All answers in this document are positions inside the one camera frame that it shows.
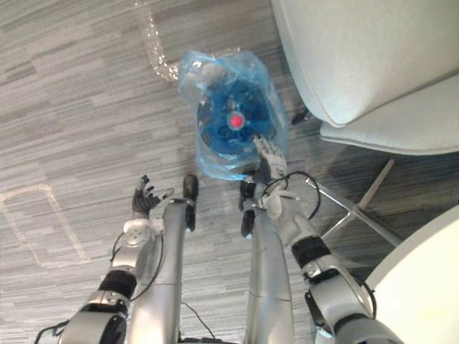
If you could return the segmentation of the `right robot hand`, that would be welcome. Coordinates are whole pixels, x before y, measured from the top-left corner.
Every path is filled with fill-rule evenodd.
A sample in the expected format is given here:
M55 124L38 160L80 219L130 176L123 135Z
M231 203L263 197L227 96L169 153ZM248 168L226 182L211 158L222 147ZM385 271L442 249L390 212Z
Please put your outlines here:
M288 172L286 159L275 141L262 135L255 135L254 144L260 159L260 167L257 170L259 179L268 185L274 180L285 177Z

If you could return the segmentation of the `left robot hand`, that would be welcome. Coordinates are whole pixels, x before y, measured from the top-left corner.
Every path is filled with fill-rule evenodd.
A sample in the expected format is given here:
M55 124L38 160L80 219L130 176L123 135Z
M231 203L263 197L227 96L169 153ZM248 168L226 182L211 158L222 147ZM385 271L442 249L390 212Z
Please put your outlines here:
M143 175L135 188L131 202L133 219L149 219L150 211L175 192L173 188L168 188L163 193L155 195L154 186L149 186L149 182L148 176Z

